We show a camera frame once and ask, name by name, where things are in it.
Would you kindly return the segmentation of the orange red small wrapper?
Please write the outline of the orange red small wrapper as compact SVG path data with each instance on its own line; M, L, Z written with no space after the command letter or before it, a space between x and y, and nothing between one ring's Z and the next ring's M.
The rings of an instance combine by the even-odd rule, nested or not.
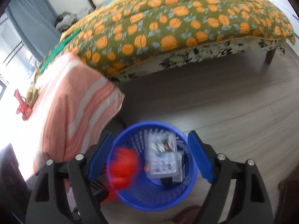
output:
M112 161L108 164L107 170L110 180L104 186L109 194L105 202L117 200L117 192L131 187L139 172L138 154L128 148L116 147L112 153Z

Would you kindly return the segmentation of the red snack wrapper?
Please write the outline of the red snack wrapper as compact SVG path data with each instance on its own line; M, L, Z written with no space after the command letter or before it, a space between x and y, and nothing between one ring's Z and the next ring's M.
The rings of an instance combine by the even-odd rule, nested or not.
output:
M19 106L17 108L16 114L22 114L22 119L27 121L32 113L31 107L23 100L18 89L15 90L14 97L18 100Z

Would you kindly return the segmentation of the green white cardboard box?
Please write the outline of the green white cardboard box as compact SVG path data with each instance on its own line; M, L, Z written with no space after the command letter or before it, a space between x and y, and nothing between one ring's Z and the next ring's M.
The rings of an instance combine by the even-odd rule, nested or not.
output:
M183 182L186 176L184 152L177 149L173 131L149 133L144 171L149 178L164 186Z

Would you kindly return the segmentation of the yellow green snack packet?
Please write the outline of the yellow green snack packet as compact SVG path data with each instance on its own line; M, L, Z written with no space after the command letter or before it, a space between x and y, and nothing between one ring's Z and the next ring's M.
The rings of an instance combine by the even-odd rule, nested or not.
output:
M38 98L39 88L36 88L36 85L32 83L26 94L26 102L29 107L33 107L37 98Z

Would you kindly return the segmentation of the blue plastic trash basket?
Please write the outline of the blue plastic trash basket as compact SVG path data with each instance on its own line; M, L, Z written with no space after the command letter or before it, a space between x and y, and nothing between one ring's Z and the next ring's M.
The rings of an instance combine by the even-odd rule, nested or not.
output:
M198 170L178 128L159 121L134 124L117 136L107 158L110 201L142 211L161 211L191 192Z

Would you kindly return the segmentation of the furry slipper foot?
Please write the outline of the furry slipper foot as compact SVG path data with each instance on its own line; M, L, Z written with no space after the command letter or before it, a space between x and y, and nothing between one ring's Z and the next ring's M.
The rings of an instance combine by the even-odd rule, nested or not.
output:
M182 211L180 211L177 215L170 218L168 221L170 223L176 224L191 224L197 218L199 212L201 210L201 206L193 205L189 206Z

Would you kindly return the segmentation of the pink white striped cloth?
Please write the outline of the pink white striped cloth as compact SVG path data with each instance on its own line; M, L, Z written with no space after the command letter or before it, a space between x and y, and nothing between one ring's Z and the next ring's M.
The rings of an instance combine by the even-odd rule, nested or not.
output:
M55 60L37 80L38 98L28 120L8 89L1 99L1 147L12 145L28 179L48 159L68 161L97 143L120 111L124 94L74 54Z

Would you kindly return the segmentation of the black framed window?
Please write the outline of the black framed window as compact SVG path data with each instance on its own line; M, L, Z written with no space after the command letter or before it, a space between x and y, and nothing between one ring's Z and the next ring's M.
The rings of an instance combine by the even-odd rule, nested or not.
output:
M6 14L1 15L1 102L13 97L19 90L25 95L33 82L40 62L33 56L20 38Z

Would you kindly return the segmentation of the green folded cloth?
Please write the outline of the green folded cloth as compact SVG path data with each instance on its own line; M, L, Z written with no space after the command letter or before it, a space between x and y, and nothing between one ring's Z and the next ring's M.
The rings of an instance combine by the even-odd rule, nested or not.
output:
M49 55L41 62L39 68L36 70L36 75L43 74L48 65L55 59L55 57L64 50L65 46L77 35L79 34L81 29L75 30L72 34L68 35L65 39L63 39L52 51L50 51Z

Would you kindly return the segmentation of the pile of clothes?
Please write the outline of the pile of clothes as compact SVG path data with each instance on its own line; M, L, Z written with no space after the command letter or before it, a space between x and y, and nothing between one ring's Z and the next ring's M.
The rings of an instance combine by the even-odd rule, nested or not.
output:
M76 22L78 22L76 14L70 12L63 12L62 14L57 16L54 25L55 28L62 33L68 30Z

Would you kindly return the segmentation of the blue grey curtain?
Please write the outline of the blue grey curtain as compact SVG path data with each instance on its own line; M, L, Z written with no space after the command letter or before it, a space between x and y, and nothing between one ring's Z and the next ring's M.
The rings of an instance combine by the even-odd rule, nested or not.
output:
M5 13L24 45L41 62L59 42L57 13L48 0L11 0Z

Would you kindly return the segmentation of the orange floral green bedspread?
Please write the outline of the orange floral green bedspread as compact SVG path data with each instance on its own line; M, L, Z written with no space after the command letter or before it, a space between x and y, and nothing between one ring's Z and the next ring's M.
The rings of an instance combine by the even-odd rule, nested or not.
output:
M60 42L77 29L55 59L73 53L117 83L251 48L284 54L295 43L291 22L268 0L116 0Z

